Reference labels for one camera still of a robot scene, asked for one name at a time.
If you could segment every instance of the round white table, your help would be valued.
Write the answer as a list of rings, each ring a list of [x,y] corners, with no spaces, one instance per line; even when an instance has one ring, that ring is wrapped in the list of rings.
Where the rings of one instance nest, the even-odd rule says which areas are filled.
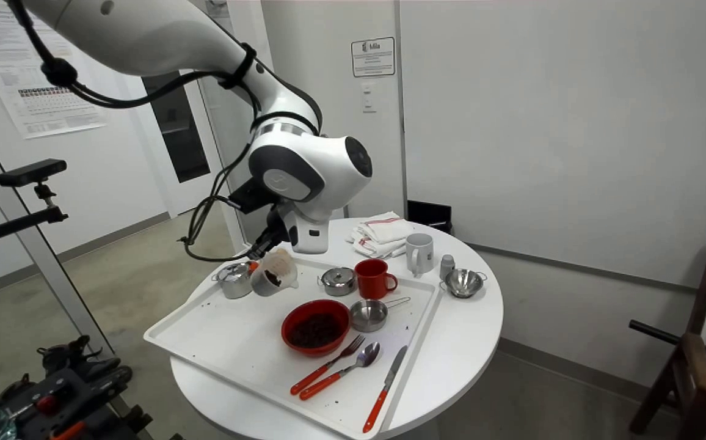
[[[327,255],[335,264],[353,267],[365,258],[345,242],[355,224],[361,220],[341,218],[330,223]],[[394,417],[384,423],[377,438],[392,438],[418,428],[434,420],[459,400],[486,370],[495,354],[502,329],[500,287],[484,259],[449,234],[428,226],[413,225],[416,232],[434,237],[434,269],[424,273],[421,281],[440,281],[440,259],[444,254],[453,255],[457,268],[483,272],[488,280],[484,283],[485,292],[481,290],[470,299],[462,300],[450,293],[443,293],[397,402]],[[412,277],[405,256],[390,258],[387,263],[388,272],[403,278]],[[201,293],[201,289],[196,289],[191,298]],[[187,400],[204,418],[227,434],[259,440],[343,438],[235,384],[205,373],[178,357],[171,357],[171,368]],[[427,423],[409,436],[411,439],[436,438],[437,424]]]

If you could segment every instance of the salt shaker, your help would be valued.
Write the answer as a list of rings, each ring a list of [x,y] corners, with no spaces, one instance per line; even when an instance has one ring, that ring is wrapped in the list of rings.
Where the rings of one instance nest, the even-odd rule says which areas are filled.
[[[453,261],[453,255],[445,254],[440,262],[440,279],[445,281],[445,276],[451,273],[451,270],[456,268],[456,262]]]

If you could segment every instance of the black trash bin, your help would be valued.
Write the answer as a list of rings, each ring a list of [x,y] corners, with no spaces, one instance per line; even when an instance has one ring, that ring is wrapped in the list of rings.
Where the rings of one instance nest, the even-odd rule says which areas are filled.
[[[450,206],[419,200],[408,200],[407,219],[410,222],[431,226],[434,229],[440,229],[443,233],[453,235]]]

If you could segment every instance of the white tray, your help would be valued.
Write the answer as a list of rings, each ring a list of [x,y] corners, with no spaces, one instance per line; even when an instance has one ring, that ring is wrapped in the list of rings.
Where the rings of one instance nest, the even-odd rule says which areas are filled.
[[[144,334],[144,339],[220,378],[263,396],[273,403],[350,438],[375,437],[384,420],[390,420],[401,395],[426,329],[439,303],[437,287],[414,279],[399,278],[397,290],[384,301],[410,297],[411,301],[389,311],[380,331],[364,334],[362,345],[380,342],[380,356],[370,367],[356,368],[322,392],[302,401],[291,395],[291,387],[309,373],[337,356],[358,335],[351,328],[341,347],[325,357],[306,357],[288,348],[280,328],[295,307],[319,298],[337,300],[350,306],[361,299],[356,292],[333,298],[317,285],[317,277],[334,264],[295,257],[299,288],[288,288],[262,298],[250,293],[230,300],[214,284],[202,295],[188,301]],[[397,352],[409,345],[383,409],[367,434],[362,428]],[[327,376],[355,363],[355,356],[337,362]]]

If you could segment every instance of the red mug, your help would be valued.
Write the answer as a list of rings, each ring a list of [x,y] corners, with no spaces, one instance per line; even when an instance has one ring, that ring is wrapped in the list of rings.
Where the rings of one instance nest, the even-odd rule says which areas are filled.
[[[362,298],[381,299],[386,293],[393,292],[399,282],[397,277],[386,272],[388,263],[377,258],[370,258],[359,262],[355,266],[355,273],[358,276],[358,291]],[[393,279],[394,287],[388,286],[388,279]]]

